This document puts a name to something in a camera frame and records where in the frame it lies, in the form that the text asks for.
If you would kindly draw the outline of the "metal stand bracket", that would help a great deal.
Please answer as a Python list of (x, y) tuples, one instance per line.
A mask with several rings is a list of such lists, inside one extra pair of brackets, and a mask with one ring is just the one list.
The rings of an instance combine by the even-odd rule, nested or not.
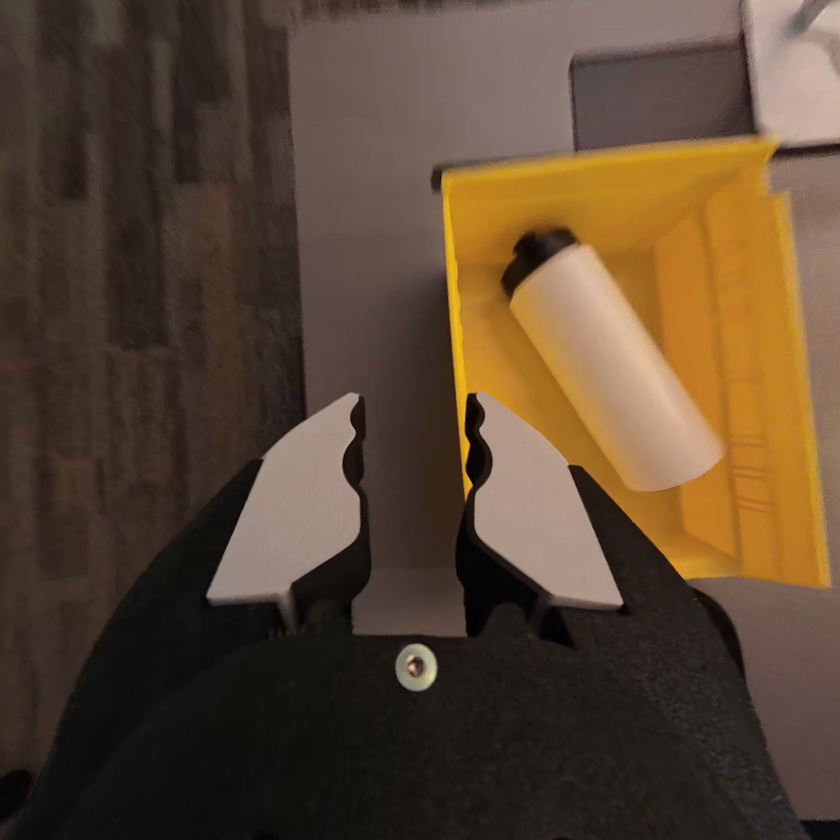
[(837, 1), (803, 1), (789, 16), (785, 27), (790, 36), (803, 35), (828, 7)]

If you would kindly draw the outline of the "white stand base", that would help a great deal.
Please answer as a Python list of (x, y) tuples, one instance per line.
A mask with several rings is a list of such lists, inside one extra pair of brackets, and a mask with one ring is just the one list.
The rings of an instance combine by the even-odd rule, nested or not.
[(785, 151), (839, 144), (839, 2), (790, 36), (803, 1), (742, 1), (742, 30), (757, 128)]

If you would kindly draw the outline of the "white plastic bottle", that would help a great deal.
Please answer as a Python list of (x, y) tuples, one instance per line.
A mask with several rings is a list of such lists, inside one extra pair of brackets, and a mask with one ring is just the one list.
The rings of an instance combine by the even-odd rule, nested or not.
[(562, 251), (508, 301), (628, 488), (678, 487), (722, 460), (719, 436), (593, 247)]

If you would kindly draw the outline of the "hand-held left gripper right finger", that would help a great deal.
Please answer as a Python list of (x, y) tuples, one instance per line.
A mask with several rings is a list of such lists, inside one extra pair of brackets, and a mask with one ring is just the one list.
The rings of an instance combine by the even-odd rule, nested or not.
[(504, 605), (537, 635), (553, 634), (563, 608), (619, 612), (623, 597), (561, 452), (487, 392), (468, 394), (465, 435), (456, 573), (467, 635)]

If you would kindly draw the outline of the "black bottle lid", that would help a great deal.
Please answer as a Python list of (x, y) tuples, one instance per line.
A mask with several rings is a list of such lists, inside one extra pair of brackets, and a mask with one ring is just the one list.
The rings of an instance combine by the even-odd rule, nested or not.
[(513, 298), (516, 290), (534, 271), (579, 243), (580, 240), (567, 227), (531, 231), (521, 236), (513, 247), (513, 257), (500, 279), (507, 299)]

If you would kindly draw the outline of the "yellow plastic bin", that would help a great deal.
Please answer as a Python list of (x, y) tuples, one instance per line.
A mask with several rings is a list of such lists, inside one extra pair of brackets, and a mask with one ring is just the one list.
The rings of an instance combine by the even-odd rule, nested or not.
[[(545, 166), (452, 173), (443, 185), (458, 425), (488, 392), (582, 466), (687, 579), (831, 586), (802, 300), (775, 144), (650, 143)], [(510, 315), (520, 237), (567, 227), (604, 259), (721, 437), (680, 488), (620, 480)]]

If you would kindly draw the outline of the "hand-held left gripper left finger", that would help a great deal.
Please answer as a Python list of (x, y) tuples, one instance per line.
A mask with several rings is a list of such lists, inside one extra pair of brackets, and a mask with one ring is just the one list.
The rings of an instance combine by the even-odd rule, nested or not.
[(351, 392), (266, 451), (206, 591), (209, 604), (272, 604), (289, 634), (319, 602), (352, 613), (371, 576), (364, 437), (364, 398)]

